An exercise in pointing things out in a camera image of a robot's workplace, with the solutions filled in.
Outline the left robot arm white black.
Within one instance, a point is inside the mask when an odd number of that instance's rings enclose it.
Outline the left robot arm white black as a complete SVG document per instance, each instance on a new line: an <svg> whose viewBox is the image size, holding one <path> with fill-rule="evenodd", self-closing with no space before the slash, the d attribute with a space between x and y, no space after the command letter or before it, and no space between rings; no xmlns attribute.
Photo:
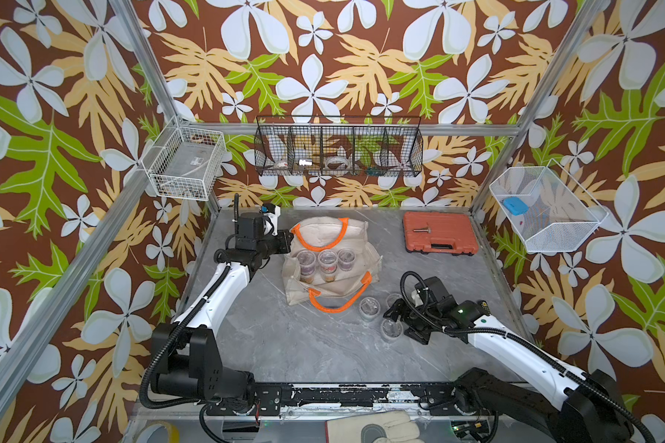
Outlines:
<svg viewBox="0 0 665 443"><path fill-rule="evenodd" d="M291 251L293 234L278 228L281 209L271 203L234 216L234 234L214 253L214 276L171 324L151 338L151 363L140 385L143 407L159 410L188 402L221 402L247 413L255 404L252 373L225 367L216 335L226 314L255 273L273 255Z"/></svg>

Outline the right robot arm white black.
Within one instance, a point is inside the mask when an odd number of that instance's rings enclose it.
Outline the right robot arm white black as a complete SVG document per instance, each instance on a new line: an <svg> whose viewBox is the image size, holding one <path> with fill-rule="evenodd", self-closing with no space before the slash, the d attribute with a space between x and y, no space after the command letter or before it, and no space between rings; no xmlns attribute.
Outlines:
<svg viewBox="0 0 665 443"><path fill-rule="evenodd" d="M589 373L546 353L494 317L485 301L458 303L439 278L415 271L402 274L399 293L385 315L405 324L408 337L420 343L434 333L456 338L529 385L523 389L486 370L469 369L454 384L457 407L508 415L557 442L628 442L633 435L655 441L608 374Z"/></svg>

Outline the beige canvas bag orange handles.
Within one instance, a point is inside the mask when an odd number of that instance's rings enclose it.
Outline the beige canvas bag orange handles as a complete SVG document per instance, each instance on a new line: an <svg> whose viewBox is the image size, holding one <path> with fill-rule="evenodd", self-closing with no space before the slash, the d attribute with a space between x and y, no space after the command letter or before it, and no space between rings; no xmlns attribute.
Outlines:
<svg viewBox="0 0 665 443"><path fill-rule="evenodd" d="M310 303L328 314L351 308L382 270L382 255L369 241L368 228L366 221L350 218L297 223L282 270L286 302Z"/></svg>

